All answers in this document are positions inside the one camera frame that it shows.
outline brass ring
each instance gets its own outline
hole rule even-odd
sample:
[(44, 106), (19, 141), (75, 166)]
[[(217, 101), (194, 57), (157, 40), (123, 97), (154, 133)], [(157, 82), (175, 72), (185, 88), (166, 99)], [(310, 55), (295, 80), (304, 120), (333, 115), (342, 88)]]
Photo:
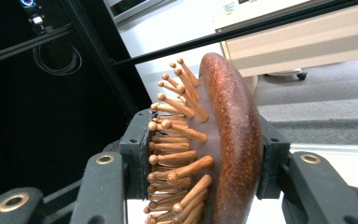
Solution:
[(310, 164), (318, 164), (321, 163), (321, 159), (319, 159), (318, 157), (314, 156), (314, 155), (310, 155), (310, 154), (304, 154), (300, 156), (301, 160), (303, 160), (304, 162), (310, 163)]
[(97, 159), (97, 163), (104, 165), (104, 164), (112, 162), (114, 159), (115, 158), (112, 155), (103, 155)]
[[(9, 202), (13, 199), (18, 199), (19, 201), (14, 202), (13, 204), (10, 204)], [(10, 212), (10, 211), (16, 210), (16, 209), (20, 208), (21, 206), (25, 205), (29, 199), (30, 199), (30, 196), (27, 193), (18, 193), (18, 194), (12, 195), (12, 196), (4, 199), (0, 203), (0, 212)]]

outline black rod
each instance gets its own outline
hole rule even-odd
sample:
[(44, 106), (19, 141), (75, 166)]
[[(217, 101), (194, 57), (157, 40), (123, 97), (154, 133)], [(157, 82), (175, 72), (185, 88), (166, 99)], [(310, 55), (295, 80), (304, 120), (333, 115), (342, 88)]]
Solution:
[(18, 45), (9, 47), (7, 49), (0, 50), (0, 61), (4, 60), (5, 58), (14, 56), (16, 54), (22, 53), (28, 49), (33, 49), (34, 47), (37, 47), (39, 45), (48, 43), (52, 40), (58, 39), (62, 36), (69, 35), (74, 31), (71, 25), (62, 27), (51, 34), (48, 35), (42, 35), (39, 37), (36, 37), (34, 39), (22, 42)]
[(127, 121), (130, 121), (138, 108), (118, 73), (111, 67), (110, 57), (90, 21), (87, 11), (78, 0), (65, 0), (62, 3), (71, 17), (72, 24), (106, 80), (110, 91), (117, 99), (119, 107), (123, 109)]
[(296, 7), (296, 9), (283, 10), (278, 15), (272, 15), (266, 17), (262, 21), (247, 24), (242, 27), (212, 34), (206, 35), (201, 38), (197, 38), (191, 41), (187, 41), (182, 44), (174, 45), (166, 49), (156, 50), (144, 55), (134, 57), (128, 60), (115, 63), (114, 67), (134, 65), (137, 63), (145, 63), (151, 60), (169, 56), (175, 53), (183, 52), (185, 50), (196, 49), (218, 43), (224, 40), (232, 38), (254, 34), (260, 31), (271, 29), (274, 27), (289, 24), (295, 21), (302, 21), (315, 16), (323, 15), (329, 12), (337, 11), (342, 8), (352, 7), (358, 5), (358, 0), (330, 0), (330, 1), (316, 1), (315, 3), (304, 4), (303, 7)]

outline textured brown surface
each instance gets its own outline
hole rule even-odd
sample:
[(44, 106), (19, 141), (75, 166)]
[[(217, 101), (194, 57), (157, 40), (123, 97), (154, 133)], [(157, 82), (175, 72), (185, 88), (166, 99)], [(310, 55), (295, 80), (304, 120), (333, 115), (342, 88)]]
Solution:
[(238, 70), (215, 53), (201, 61), (203, 77), (220, 135), (220, 174), (213, 223), (246, 221), (262, 164), (262, 135), (253, 96)]

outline wooden dowel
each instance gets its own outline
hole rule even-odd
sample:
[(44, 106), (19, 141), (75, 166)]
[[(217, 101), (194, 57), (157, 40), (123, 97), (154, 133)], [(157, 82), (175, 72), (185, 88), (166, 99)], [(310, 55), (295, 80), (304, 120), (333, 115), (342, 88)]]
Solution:
[(174, 216), (173, 212), (168, 211), (168, 212), (162, 214), (161, 216), (158, 216), (156, 218), (156, 220), (157, 220), (158, 223), (165, 222), (165, 221), (170, 221), (170, 219), (172, 219), (173, 216)]
[(147, 180), (149, 182), (155, 182), (155, 181), (158, 181), (158, 180), (165, 180), (167, 178), (167, 174), (168, 174), (169, 171), (150, 173), (149, 175), (147, 175)]
[(183, 166), (187, 166), (189, 164), (190, 164), (190, 161), (173, 161), (173, 162), (161, 161), (158, 163), (158, 165), (172, 167), (175, 169), (183, 167)]
[(155, 155), (171, 155), (173, 153), (186, 152), (189, 150), (190, 149), (181, 149), (181, 148), (158, 148), (158, 149), (153, 150), (153, 154), (155, 154)]
[(198, 87), (200, 82), (197, 80), (196, 76), (191, 72), (191, 70), (185, 64), (183, 58), (178, 58), (177, 62), (182, 66), (183, 70), (187, 73), (188, 79), (190, 79), (191, 84), (193, 87)]
[(157, 150), (157, 149), (171, 149), (178, 151), (188, 151), (190, 150), (189, 143), (154, 143), (149, 142), (149, 150)]
[(183, 115), (181, 113), (181, 111), (177, 110), (176, 108), (170, 106), (170, 105), (161, 105), (159, 103), (154, 103), (150, 106), (150, 109), (153, 111), (153, 112), (166, 112), (166, 113), (171, 113), (171, 114), (180, 114), (180, 115)]
[(199, 133), (189, 128), (182, 128), (180, 126), (172, 124), (172, 122), (170, 122), (169, 120), (162, 121), (160, 127), (165, 131), (175, 130), (183, 136), (199, 141), (201, 143), (205, 143), (208, 138), (205, 133)]
[(191, 201), (194, 200), (197, 195), (199, 195), (203, 190), (207, 189), (213, 183), (210, 175), (204, 175), (202, 179), (191, 189), (191, 191), (182, 199), (181, 202), (175, 204), (172, 208), (172, 211), (175, 214), (180, 214), (183, 212), (184, 207), (186, 207)]
[(147, 124), (147, 128), (150, 131), (156, 132), (156, 131), (161, 131), (161, 132), (165, 132), (168, 133), (169, 136), (174, 136), (174, 137), (185, 137), (184, 135), (182, 135), (182, 133), (174, 130), (174, 129), (170, 129), (170, 130), (164, 130), (161, 126), (161, 124), (158, 124), (154, 121), (149, 121), (149, 123)]
[(178, 93), (179, 95), (177, 95), (176, 97), (181, 100), (182, 102), (186, 103), (186, 98), (182, 95), (180, 95), (180, 93)]
[[(164, 119), (161, 118), (152, 118), (156, 123), (161, 123)], [(173, 124), (178, 124), (182, 126), (188, 126), (188, 122), (186, 119), (169, 119)]]
[(155, 173), (155, 172), (167, 172), (167, 171), (171, 171), (171, 170), (174, 170), (174, 168), (168, 167), (168, 166), (160, 166), (160, 165), (152, 166), (152, 168), (150, 169), (150, 171), (152, 173)]
[(197, 117), (200, 118), (200, 121), (205, 122), (209, 118), (208, 114), (202, 109), (202, 107), (196, 101), (194, 101), (192, 96), (187, 93), (187, 89), (182, 85), (178, 85), (177, 89), (181, 92), (181, 94), (185, 96), (188, 104), (194, 110)]
[(177, 94), (179, 94), (179, 90), (177, 90), (171, 83), (166, 82), (166, 81), (159, 81), (158, 86), (163, 87), (169, 91), (173, 91), (176, 92)]
[(164, 137), (160, 135), (153, 135), (151, 140), (154, 143), (188, 143), (188, 138), (185, 137)]
[(188, 94), (198, 101), (200, 99), (200, 95), (196, 92), (193, 85), (191, 85), (191, 82), (186, 76), (186, 74), (182, 72), (182, 69), (175, 68), (174, 73), (182, 80), (182, 83), (185, 86), (186, 90), (188, 91)]
[(187, 152), (173, 153), (166, 156), (151, 155), (149, 157), (149, 162), (151, 164), (157, 164), (160, 162), (191, 161), (191, 160), (195, 160), (196, 158), (197, 158), (197, 152), (192, 150)]
[(152, 201), (149, 203), (149, 207), (156, 208), (157, 206), (162, 206), (165, 204), (174, 205), (175, 203), (179, 203), (183, 198), (185, 198), (185, 196), (186, 196), (186, 192), (181, 191), (181, 192), (178, 192), (178, 193), (174, 194), (173, 196), (167, 197), (165, 199), (158, 200), (158, 201)]
[(162, 74), (162, 79), (168, 81), (171, 85), (173, 85), (175, 88), (179, 83), (177, 83), (175, 80), (173, 80), (167, 73)]
[(190, 177), (185, 177), (176, 181), (174, 185), (168, 184), (165, 181), (151, 183), (150, 186), (147, 187), (147, 192), (155, 193), (156, 191), (165, 191), (167, 189), (183, 189), (183, 188), (188, 188), (190, 186), (191, 186)]
[(205, 201), (208, 198), (208, 190), (204, 189), (199, 195), (197, 195), (193, 201), (191, 201), (185, 209), (183, 209), (183, 212), (175, 216), (175, 218), (172, 220), (172, 223), (183, 223), (183, 221), (190, 215), (191, 211), (193, 211), (197, 206)]
[(158, 193), (158, 194), (155, 194), (155, 193), (153, 193), (153, 194), (148, 194), (147, 199), (150, 200), (150, 201), (158, 201), (158, 200), (163, 200), (165, 198), (171, 197), (173, 195), (176, 195), (176, 193), (174, 193), (174, 194), (170, 194), (170, 193), (163, 193), (163, 194)]
[(176, 68), (176, 63), (170, 63), (170, 67), (173, 69)]
[(194, 112), (194, 110), (192, 110), (191, 108), (188, 108), (185, 105), (179, 104), (176, 101), (174, 101), (173, 99), (170, 99), (168, 97), (165, 96), (164, 93), (160, 92), (157, 95), (157, 99), (160, 101), (164, 101), (165, 103), (167, 103), (168, 105), (172, 106), (173, 108), (177, 109), (180, 114), (183, 114), (187, 117), (190, 118), (194, 118), (194, 116), (196, 115), (196, 113)]
[(163, 212), (163, 211), (171, 211), (172, 206), (158, 206), (157, 208), (150, 208), (149, 205), (147, 205), (144, 209), (145, 214), (149, 214), (151, 212)]
[(205, 203), (200, 203), (191, 213), (187, 216), (183, 224), (199, 223), (198, 219), (202, 219), (202, 213), (205, 210)]
[(177, 116), (177, 115), (159, 115), (156, 116), (158, 119), (168, 119), (168, 120), (182, 120), (187, 121), (187, 119), (184, 116)]
[(172, 219), (173, 219), (173, 212), (168, 211), (163, 214), (148, 215), (145, 224), (157, 224), (165, 221), (172, 222)]
[(212, 167), (214, 160), (211, 156), (204, 156), (193, 163), (174, 169), (167, 174), (167, 183), (175, 185), (181, 178), (196, 174), (204, 169)]

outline gray floor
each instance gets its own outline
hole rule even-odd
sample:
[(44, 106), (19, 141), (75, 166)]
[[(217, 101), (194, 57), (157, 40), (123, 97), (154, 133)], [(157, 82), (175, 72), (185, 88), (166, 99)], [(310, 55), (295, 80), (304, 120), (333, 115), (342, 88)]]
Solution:
[(303, 68), (296, 76), (259, 76), (260, 114), (294, 143), (358, 145), (358, 60)]

